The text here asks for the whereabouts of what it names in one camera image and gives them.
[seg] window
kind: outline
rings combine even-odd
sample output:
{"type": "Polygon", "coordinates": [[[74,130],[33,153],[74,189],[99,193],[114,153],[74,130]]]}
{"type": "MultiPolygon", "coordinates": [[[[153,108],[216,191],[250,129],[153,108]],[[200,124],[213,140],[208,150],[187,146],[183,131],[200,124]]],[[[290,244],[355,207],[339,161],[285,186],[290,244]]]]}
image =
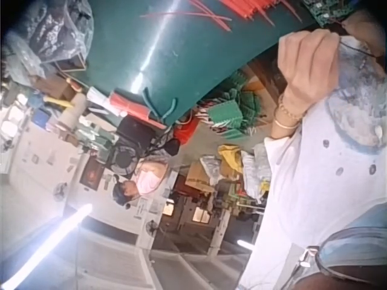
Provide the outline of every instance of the window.
{"type": "Polygon", "coordinates": [[[202,222],[204,224],[208,224],[210,222],[210,218],[211,216],[208,214],[208,211],[196,207],[192,220],[194,222],[202,222]]]}
{"type": "Polygon", "coordinates": [[[166,204],[164,206],[163,214],[166,216],[172,216],[174,213],[175,205],[174,204],[166,204]]]}

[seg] hand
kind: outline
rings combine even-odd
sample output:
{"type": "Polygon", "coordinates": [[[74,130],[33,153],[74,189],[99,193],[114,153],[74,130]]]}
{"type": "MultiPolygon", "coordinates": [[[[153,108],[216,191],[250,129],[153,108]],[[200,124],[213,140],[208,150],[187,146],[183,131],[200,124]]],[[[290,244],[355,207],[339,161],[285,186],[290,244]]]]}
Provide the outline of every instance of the hand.
{"type": "Polygon", "coordinates": [[[382,56],[386,53],[386,34],[377,21],[365,10],[358,10],[342,23],[348,34],[365,42],[372,54],[382,56]]]}
{"type": "Polygon", "coordinates": [[[322,29],[280,38],[278,68],[288,83],[284,106],[290,113],[303,114],[337,86],[339,44],[338,34],[322,29]]]}

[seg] cardboard box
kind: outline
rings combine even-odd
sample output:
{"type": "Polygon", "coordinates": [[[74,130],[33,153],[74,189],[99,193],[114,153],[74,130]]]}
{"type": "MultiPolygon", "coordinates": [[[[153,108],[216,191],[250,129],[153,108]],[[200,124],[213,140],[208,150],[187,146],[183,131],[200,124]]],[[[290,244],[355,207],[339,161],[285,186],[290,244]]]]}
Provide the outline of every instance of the cardboard box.
{"type": "Polygon", "coordinates": [[[187,174],[186,185],[202,192],[214,192],[215,188],[210,185],[210,178],[204,171],[200,161],[191,164],[187,174]]]}
{"type": "Polygon", "coordinates": [[[76,93],[65,79],[57,75],[49,76],[46,79],[37,78],[33,87],[58,100],[71,101],[76,93]]]}

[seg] black cable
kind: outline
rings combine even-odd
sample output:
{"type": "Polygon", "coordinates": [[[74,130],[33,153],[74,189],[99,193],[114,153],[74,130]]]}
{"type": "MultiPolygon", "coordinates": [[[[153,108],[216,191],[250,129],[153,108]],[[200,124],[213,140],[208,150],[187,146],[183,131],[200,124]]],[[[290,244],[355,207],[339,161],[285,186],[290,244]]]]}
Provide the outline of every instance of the black cable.
{"type": "Polygon", "coordinates": [[[356,50],[356,51],[358,51],[358,52],[360,52],[360,53],[362,53],[362,54],[365,54],[366,56],[376,58],[376,56],[374,56],[374,55],[371,54],[371,53],[367,53],[366,51],[360,50],[360,49],[358,49],[358,48],[354,48],[354,47],[352,47],[352,46],[350,46],[350,45],[348,45],[348,44],[345,44],[345,43],[343,43],[343,42],[341,42],[341,41],[340,41],[340,44],[342,44],[342,45],[344,45],[345,47],[348,47],[348,48],[350,48],[350,49],[352,49],[352,50],[356,50]]]}

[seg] pink face mask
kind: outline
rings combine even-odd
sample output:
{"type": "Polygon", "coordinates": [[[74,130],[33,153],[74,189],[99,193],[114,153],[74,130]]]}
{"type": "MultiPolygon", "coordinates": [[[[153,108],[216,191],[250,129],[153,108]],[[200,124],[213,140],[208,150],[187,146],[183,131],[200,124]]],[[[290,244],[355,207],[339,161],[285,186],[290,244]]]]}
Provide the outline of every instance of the pink face mask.
{"type": "Polygon", "coordinates": [[[140,195],[147,195],[157,189],[161,179],[151,171],[140,171],[137,177],[137,189],[140,195]]]}

